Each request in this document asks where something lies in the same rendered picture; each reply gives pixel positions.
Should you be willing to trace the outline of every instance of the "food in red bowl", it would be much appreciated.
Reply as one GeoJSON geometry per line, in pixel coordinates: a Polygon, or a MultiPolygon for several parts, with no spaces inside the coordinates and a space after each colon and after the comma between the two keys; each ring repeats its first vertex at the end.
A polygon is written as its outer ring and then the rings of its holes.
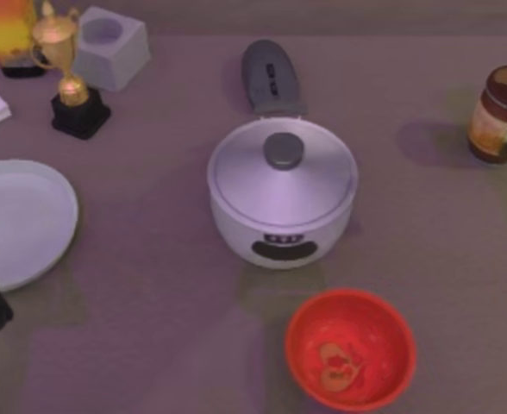
{"type": "Polygon", "coordinates": [[[285,338],[288,366],[312,398],[341,411],[371,411],[409,386],[416,344],[395,308],[368,292],[335,289],[306,301],[285,338]]]}

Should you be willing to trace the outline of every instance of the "table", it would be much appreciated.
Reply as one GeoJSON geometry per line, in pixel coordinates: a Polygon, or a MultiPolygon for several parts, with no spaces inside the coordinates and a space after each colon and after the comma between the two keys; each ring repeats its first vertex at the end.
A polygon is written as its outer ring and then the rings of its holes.
{"type": "Polygon", "coordinates": [[[465,134],[507,37],[282,37],[308,119],[360,168],[347,233],[319,263],[273,273],[223,244],[210,152],[254,117],[241,90],[249,37],[154,37],[153,61],[91,141],[50,127],[58,73],[0,75],[13,116],[0,159],[44,162],[74,184],[67,256],[8,300],[0,414],[330,413],[292,383],[287,319],[327,287],[391,301],[419,346],[412,387],[384,414],[507,412],[507,166],[465,134]]]}

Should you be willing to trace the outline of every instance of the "gold trophy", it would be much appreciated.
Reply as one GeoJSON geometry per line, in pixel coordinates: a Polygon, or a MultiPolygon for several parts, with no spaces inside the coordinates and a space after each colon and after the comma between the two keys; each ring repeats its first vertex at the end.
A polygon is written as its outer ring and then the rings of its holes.
{"type": "Polygon", "coordinates": [[[111,110],[103,104],[98,90],[87,86],[81,77],[72,72],[78,51],[78,17],[76,9],[70,9],[67,16],[57,16],[50,1],[44,0],[42,18],[32,32],[34,47],[31,57],[40,67],[62,71],[58,95],[51,101],[53,128],[88,140],[110,118],[111,110]],[[36,58],[36,48],[41,50],[50,65],[36,58]]]}

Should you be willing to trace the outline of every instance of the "gray knob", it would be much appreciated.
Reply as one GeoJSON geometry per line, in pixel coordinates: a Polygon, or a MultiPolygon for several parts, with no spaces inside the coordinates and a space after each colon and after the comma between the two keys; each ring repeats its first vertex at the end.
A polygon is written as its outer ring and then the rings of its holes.
{"type": "Polygon", "coordinates": [[[304,150],[304,142],[288,132],[273,134],[263,144],[263,153],[269,165],[283,171],[298,166],[304,157],[304,150]]]}

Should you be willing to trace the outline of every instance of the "red plastic bowl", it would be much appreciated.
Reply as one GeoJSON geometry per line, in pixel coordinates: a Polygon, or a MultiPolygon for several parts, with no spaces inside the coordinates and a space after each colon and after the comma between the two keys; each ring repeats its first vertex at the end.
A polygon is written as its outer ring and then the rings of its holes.
{"type": "Polygon", "coordinates": [[[371,411],[392,403],[416,368],[414,337],[399,312],[371,293],[349,289],[326,291],[302,304],[288,326],[285,352],[301,388],[340,411],[371,411]],[[319,353],[328,342],[347,352],[357,373],[340,392],[321,383],[328,364],[319,353]]]}

